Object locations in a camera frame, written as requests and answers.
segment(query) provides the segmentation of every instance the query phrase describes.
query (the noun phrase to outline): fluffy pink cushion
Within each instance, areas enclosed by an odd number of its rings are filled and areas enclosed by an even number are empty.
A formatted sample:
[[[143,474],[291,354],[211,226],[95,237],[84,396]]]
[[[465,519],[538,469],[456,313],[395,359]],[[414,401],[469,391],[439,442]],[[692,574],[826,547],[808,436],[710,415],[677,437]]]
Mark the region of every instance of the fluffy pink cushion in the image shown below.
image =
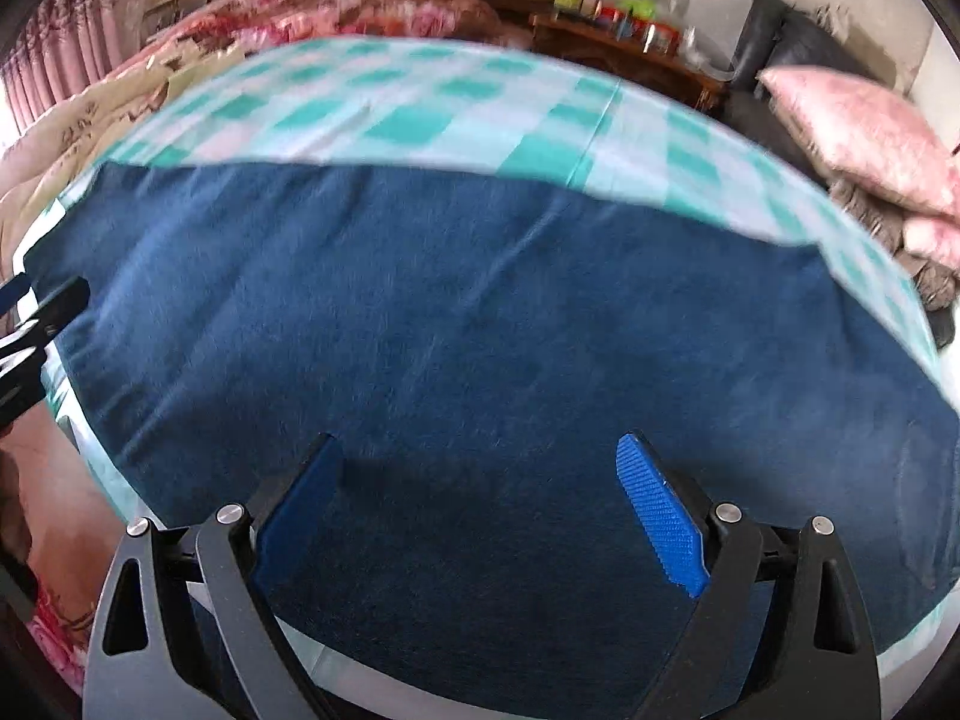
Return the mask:
[[[960,218],[960,172],[913,105],[856,76],[822,68],[771,68],[760,81],[802,143],[834,177],[882,199]]]
[[[944,218],[906,218],[904,249],[960,272],[960,227]]]

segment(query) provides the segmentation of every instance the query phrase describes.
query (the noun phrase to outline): checkered tablecloth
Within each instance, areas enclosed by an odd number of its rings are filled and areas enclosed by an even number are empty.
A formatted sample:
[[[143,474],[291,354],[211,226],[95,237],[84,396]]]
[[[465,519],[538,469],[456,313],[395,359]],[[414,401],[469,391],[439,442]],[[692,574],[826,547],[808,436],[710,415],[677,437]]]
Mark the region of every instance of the checkered tablecloth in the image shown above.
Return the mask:
[[[540,178],[781,244],[816,242],[837,281],[939,377],[909,279],[822,191],[682,105],[563,62],[381,38],[282,47],[192,90],[104,159],[449,167]],[[83,196],[89,177],[21,251]]]

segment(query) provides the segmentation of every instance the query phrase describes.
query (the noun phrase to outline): green object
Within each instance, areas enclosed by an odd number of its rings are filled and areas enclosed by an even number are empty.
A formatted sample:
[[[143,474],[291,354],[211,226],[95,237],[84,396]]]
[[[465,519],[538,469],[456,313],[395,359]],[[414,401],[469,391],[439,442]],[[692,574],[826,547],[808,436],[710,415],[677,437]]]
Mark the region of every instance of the green object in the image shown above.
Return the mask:
[[[656,18],[656,3],[653,0],[621,0],[616,6],[619,10],[631,10],[635,17],[645,22]]]

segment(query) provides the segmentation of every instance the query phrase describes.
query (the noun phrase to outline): ribbed blue pad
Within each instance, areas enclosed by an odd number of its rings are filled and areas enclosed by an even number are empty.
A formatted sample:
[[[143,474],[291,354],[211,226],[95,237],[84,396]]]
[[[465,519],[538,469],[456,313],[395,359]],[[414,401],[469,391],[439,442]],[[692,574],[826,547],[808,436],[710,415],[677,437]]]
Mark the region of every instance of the ribbed blue pad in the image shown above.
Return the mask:
[[[616,445],[616,475],[667,579],[683,586],[690,598],[699,598],[709,582],[703,536],[646,447],[632,433]]]

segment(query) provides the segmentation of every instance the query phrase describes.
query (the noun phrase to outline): teal and white checkered cloth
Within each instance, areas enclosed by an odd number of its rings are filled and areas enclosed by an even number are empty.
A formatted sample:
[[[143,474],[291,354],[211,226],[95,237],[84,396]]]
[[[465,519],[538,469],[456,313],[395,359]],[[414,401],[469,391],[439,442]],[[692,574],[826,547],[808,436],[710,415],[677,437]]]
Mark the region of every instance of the teal and white checkered cloth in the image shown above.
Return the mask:
[[[562,62],[455,42],[340,37],[282,47],[191,90],[136,127],[107,159],[152,166],[376,163],[539,178],[779,244],[813,242],[836,280],[939,382],[936,351],[910,280],[819,188],[678,103]],[[16,269],[22,271],[23,253],[82,200],[92,176],[93,170],[81,176],[32,225],[14,257]],[[32,308],[35,302],[25,301],[21,314]],[[69,418],[114,507],[128,520],[145,514],[86,424],[54,349],[46,375],[55,415]],[[925,646],[940,616],[938,608],[888,651],[881,669],[891,670]],[[921,632],[923,625],[929,631]],[[401,700],[396,683],[360,688],[370,672],[364,666],[292,629],[285,632],[325,688],[350,698],[344,686],[355,682],[358,693]],[[360,671],[347,675],[350,668]],[[410,699],[416,716],[434,714],[425,709],[433,707],[428,698],[442,704],[434,707],[440,716],[480,716],[424,696],[416,691]]]

